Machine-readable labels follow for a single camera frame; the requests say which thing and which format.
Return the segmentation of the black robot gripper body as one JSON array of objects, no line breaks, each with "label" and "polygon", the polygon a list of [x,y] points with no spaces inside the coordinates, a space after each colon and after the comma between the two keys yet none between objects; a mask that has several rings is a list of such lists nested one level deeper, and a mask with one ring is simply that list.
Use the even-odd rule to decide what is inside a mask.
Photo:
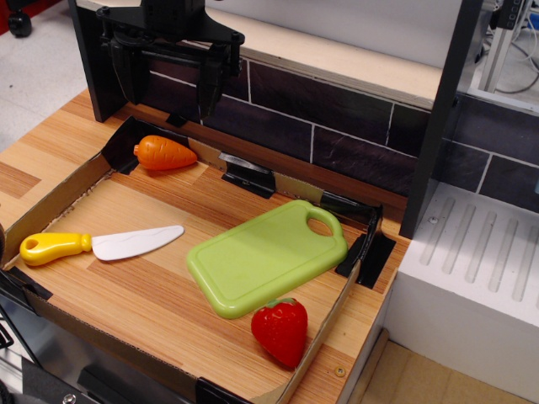
[{"label": "black robot gripper body", "polygon": [[155,58],[200,68],[210,47],[220,45],[221,77],[237,77],[242,70],[240,47],[245,36],[212,19],[204,1],[142,1],[131,7],[103,6],[96,16],[103,24],[101,40],[108,52],[110,41],[116,38],[138,49],[145,60]]}]

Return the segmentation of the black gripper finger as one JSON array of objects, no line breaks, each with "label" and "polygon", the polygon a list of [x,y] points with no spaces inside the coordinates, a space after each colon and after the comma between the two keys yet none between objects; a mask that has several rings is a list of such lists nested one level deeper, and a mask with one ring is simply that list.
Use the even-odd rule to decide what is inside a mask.
[{"label": "black gripper finger", "polygon": [[220,45],[212,45],[200,64],[197,102],[202,120],[212,116],[221,97],[222,54]]},{"label": "black gripper finger", "polygon": [[109,53],[125,99],[139,104],[147,90],[147,61],[138,49],[124,45],[116,38],[109,43]]}]

